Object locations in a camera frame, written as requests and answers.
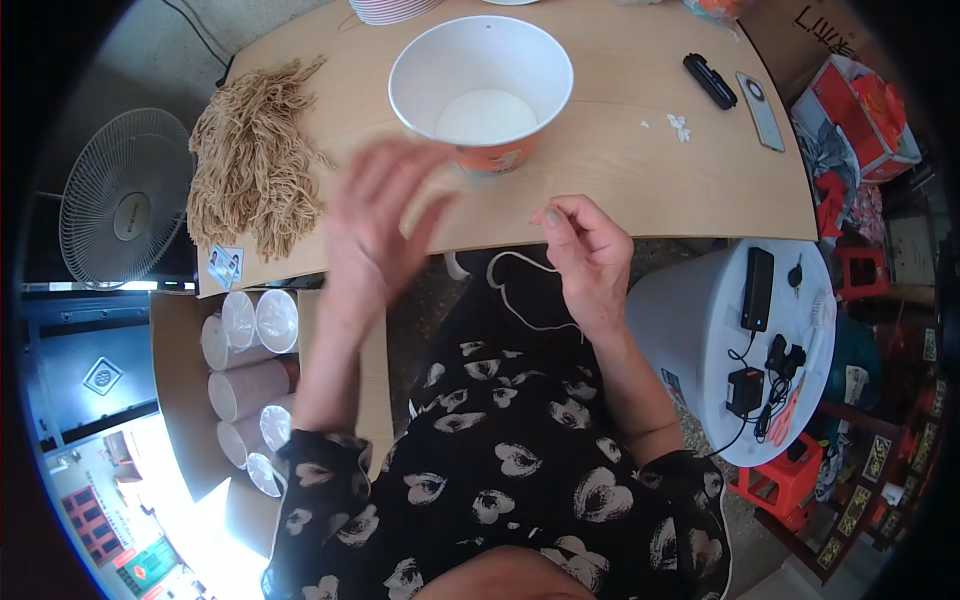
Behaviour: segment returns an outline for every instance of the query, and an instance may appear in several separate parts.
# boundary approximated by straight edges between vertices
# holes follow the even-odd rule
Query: white tissue
[[[677,130],[677,139],[682,142],[690,141],[690,130],[685,127],[686,117],[678,117],[672,114],[666,115],[666,120]]]

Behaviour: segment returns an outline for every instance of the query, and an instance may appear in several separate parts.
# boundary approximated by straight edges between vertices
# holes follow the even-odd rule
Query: white bucket
[[[290,393],[290,376],[278,360],[212,372],[206,384],[210,405],[226,422],[258,415],[267,402]]]
[[[204,349],[206,364],[214,371],[258,363],[276,356],[275,352],[263,346],[251,346],[244,350],[231,346],[223,322],[216,315],[210,315],[204,321],[200,344]]]
[[[217,441],[237,468],[247,468],[247,455],[265,447],[257,415],[234,423],[217,423]]]
[[[290,441],[290,415],[294,408],[294,397],[294,394],[288,394],[277,398],[260,411],[260,435],[273,452]]]
[[[751,331],[740,326],[746,288],[747,254],[758,247],[774,256],[774,287],[767,330],[751,345]],[[787,274],[803,259],[799,294],[787,283]],[[689,410],[704,427],[713,448],[729,444],[743,421],[726,408],[728,375],[743,369],[727,349],[763,370],[770,345],[779,333],[787,344],[810,348],[814,338],[813,304],[831,289],[827,265],[810,242],[738,240],[730,248],[661,269],[642,278],[627,296],[627,326],[636,345],[650,362],[670,396]],[[806,373],[789,435],[780,446],[768,438],[760,444],[747,424],[743,433],[720,456],[738,467],[768,463],[800,435],[813,415],[827,384],[835,329],[825,331],[817,355],[808,356],[792,382]],[[764,376],[766,404],[772,381]],[[759,415],[757,409],[750,413]]]
[[[277,485],[279,475],[270,464],[270,457],[261,452],[252,452],[247,456],[247,473],[258,490],[271,498],[280,497],[280,487]]]
[[[256,332],[264,347],[285,354],[297,351],[299,333],[297,301],[289,292],[264,292],[256,304]]]
[[[260,296],[259,292],[230,292],[224,299],[220,319],[231,347],[247,349],[262,345],[256,334],[255,307]]]
[[[404,125],[454,145],[460,166],[485,172],[525,160],[572,91],[573,66],[556,39],[495,15],[424,32],[397,57],[387,83]]]

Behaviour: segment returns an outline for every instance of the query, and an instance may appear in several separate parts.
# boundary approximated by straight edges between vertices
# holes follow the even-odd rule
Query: power bank
[[[767,330],[770,298],[774,290],[774,256],[760,248],[747,253],[747,288],[743,292],[740,326],[751,331]]]

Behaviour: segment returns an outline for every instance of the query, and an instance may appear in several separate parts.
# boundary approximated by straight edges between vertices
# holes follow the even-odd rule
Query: stack of paper bowls
[[[360,20],[368,25],[391,25],[420,16],[441,0],[350,0]]]

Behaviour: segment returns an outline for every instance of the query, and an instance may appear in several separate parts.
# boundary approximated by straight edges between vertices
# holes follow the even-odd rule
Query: red plastic stool
[[[840,300],[877,296],[890,289],[883,248],[837,248],[830,256],[843,270],[843,282],[833,289]]]
[[[747,467],[741,467],[736,483],[730,483],[731,491],[747,498],[791,529],[805,522],[805,518],[798,517],[808,514],[812,509],[808,496],[817,483],[820,463],[824,458],[824,450],[813,438],[802,433],[798,440],[806,445],[806,450],[797,462],[791,462],[786,451],[783,451],[769,463],[754,467],[763,477],[752,486],[750,469]],[[757,495],[771,481],[776,486],[767,497]]]

